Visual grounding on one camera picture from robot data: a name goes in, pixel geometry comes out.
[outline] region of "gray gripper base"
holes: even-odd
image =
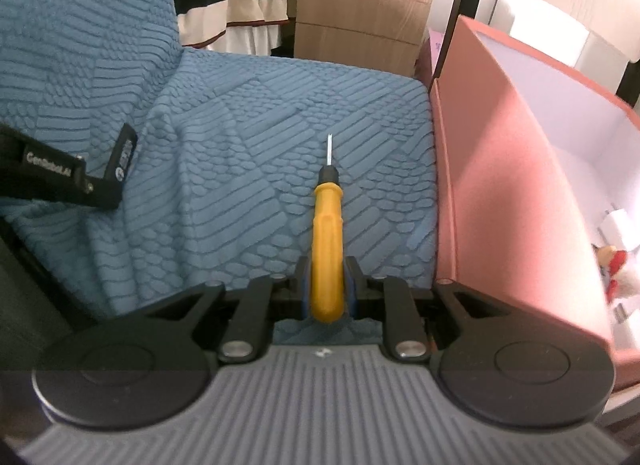
[[[628,451],[595,426],[549,434],[474,420],[423,367],[377,346],[272,346],[226,366],[178,416],[119,434],[49,429],[33,465],[613,465]]]

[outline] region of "plush toy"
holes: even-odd
[[[638,267],[629,261],[628,253],[614,246],[597,250],[598,264],[609,275],[606,295],[607,303],[616,297],[631,297],[640,293],[640,272]]]

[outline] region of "screwdriver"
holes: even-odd
[[[324,323],[338,320],[344,312],[342,270],[342,189],[338,170],[332,165],[332,135],[326,140],[326,165],[318,175],[316,212],[311,244],[311,315]]]

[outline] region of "wooden drawer cabinet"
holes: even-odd
[[[413,76],[431,0],[298,0],[297,58]]]

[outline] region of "blue textured fabric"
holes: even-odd
[[[0,118],[85,156],[93,175],[124,122],[139,134],[115,212],[0,202],[38,260],[98,317],[207,279],[241,288],[291,271],[310,249],[329,132],[345,253],[367,273],[430,285],[433,127],[416,80],[182,48],[172,0],[0,0]],[[379,337],[363,326],[284,323],[276,340]]]

